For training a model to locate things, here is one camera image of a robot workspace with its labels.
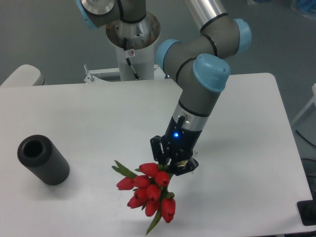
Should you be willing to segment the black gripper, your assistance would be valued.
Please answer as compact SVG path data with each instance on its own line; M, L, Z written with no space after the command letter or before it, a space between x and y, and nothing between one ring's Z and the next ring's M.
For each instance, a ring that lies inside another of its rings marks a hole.
M150 139L154 160L166 165L171 159L170 173L176 176L192 172L199 166L192 155L202 131L185 128L185 118L180 116L177 122L171 118L165 134Z

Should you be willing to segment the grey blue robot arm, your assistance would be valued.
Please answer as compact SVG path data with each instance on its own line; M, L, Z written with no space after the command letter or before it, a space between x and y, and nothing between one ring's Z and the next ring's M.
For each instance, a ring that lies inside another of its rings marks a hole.
M249 25L231 18L219 0L188 0L200 36L182 43L164 41L153 49L160 35L158 19L143 0L78 0L77 7L92 28L106 28L116 48L120 79L153 79L154 66L180 86L182 94L163 136L150 140L154 160L182 175L194 171L194 146L231 73L227 57L251 44Z

